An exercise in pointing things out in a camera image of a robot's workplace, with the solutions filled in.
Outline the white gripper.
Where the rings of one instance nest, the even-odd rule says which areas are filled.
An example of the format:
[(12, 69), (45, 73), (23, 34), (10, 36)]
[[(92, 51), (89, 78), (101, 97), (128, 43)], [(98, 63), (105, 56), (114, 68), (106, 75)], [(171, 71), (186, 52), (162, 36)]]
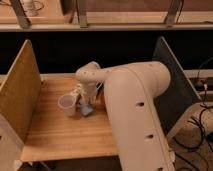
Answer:
[(82, 85), (82, 98), (88, 103), (91, 98), (97, 94), (97, 87), (95, 83), (83, 84)]

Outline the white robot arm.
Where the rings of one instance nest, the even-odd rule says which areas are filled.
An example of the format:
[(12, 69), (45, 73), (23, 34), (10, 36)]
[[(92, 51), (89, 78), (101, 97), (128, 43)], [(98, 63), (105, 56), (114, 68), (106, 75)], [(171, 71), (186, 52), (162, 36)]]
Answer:
[(106, 110), (123, 171), (175, 171), (175, 155), (154, 105), (171, 80), (164, 64), (152, 61), (100, 68), (90, 62), (76, 71), (76, 79), (84, 86), (104, 84)]

